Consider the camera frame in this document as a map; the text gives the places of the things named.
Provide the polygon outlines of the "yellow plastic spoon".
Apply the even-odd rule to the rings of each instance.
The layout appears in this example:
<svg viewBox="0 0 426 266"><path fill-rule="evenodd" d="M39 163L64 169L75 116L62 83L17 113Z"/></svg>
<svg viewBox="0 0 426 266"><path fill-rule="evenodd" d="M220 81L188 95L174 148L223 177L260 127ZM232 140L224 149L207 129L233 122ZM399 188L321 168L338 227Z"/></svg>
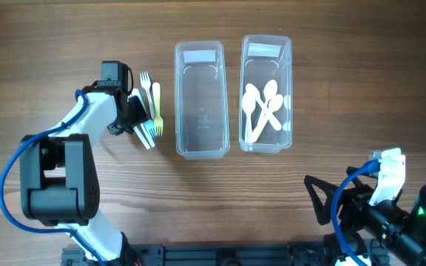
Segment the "yellow plastic spoon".
<svg viewBox="0 0 426 266"><path fill-rule="evenodd" d="M283 104L282 95L275 95L268 102L268 110L270 111L270 115L267 115L266 113L264 113L263 115L259 116L256 127L253 129L252 133L249 135L249 141L251 143L255 143L258 140L259 136L263 132L267 123L270 123L273 129L276 131L281 130L282 125L280 124L278 119L274 116L274 112L279 110L282 104Z"/></svg>

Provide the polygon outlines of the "white spoon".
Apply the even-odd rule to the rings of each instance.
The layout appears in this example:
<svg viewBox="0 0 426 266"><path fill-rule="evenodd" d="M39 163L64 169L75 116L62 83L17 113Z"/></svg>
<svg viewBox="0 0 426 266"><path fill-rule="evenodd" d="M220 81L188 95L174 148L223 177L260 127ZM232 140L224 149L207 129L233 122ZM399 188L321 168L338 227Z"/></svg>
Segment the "white spoon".
<svg viewBox="0 0 426 266"><path fill-rule="evenodd" d="M242 99L242 108L246 114L245 142L250 143L251 134L251 114L255 109L255 99L253 94L247 92Z"/></svg>
<svg viewBox="0 0 426 266"><path fill-rule="evenodd" d="M261 107L260 115L263 115L264 113L266 113L267 115L270 115L270 111L268 110L267 105L264 102L262 102L262 100L261 100L258 88L256 86L254 86L253 84L248 83L248 84L246 84L246 91L253 94L257 103L260 105L260 107Z"/></svg>

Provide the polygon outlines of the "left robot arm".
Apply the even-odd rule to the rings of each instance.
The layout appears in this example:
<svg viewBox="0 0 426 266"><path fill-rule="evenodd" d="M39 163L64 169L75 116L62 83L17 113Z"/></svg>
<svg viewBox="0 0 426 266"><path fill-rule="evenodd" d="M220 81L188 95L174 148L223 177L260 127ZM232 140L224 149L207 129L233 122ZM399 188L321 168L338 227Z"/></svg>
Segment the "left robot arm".
<svg viewBox="0 0 426 266"><path fill-rule="evenodd" d="M103 61L101 77L76 91L77 104L53 128L21 140L21 209L38 220L41 233L65 233L99 265L140 265L126 236L99 209L101 192L92 146L104 130L133 133L146 118L131 98L132 70Z"/></svg>

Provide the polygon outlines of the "white spoon angled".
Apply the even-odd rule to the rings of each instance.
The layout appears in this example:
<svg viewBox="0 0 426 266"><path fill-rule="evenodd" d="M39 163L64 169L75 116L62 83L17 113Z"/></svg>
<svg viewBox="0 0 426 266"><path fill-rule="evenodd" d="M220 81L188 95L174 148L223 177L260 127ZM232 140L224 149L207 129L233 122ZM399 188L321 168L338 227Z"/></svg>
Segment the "white spoon angled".
<svg viewBox="0 0 426 266"><path fill-rule="evenodd" d="M277 94L277 82L270 80L264 87L263 94L265 97L265 104L271 112L275 108L275 95Z"/></svg>

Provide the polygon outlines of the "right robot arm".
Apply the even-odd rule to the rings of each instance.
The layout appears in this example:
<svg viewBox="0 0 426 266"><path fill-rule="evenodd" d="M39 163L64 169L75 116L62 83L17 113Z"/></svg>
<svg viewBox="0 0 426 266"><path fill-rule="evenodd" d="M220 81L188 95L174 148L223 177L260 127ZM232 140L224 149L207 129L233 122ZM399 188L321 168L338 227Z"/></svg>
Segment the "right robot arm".
<svg viewBox="0 0 426 266"><path fill-rule="evenodd" d="M358 168L348 167L352 187L341 189L324 180L306 176L317 221L331 223L334 262L380 265L377 253L359 235L366 230L372 244L391 252L405 265L426 265L426 185L422 186L411 211L397 205L398 197L373 201L375 189L359 180Z"/></svg>

